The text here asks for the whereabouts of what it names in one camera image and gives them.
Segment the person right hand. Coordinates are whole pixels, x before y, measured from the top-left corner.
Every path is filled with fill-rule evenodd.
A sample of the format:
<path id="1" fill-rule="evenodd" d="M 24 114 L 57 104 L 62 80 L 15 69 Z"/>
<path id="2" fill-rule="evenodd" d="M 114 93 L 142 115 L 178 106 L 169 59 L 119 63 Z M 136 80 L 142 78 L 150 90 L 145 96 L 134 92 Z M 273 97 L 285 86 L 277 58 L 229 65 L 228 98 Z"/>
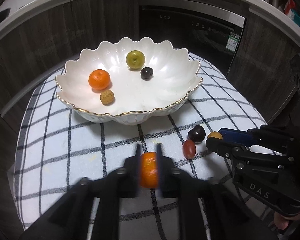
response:
<path id="1" fill-rule="evenodd" d="M 285 230 L 288 227 L 290 221 L 299 221 L 300 213 L 295 217 L 284 217 L 283 215 L 274 213 L 274 224 L 279 230 Z"/>

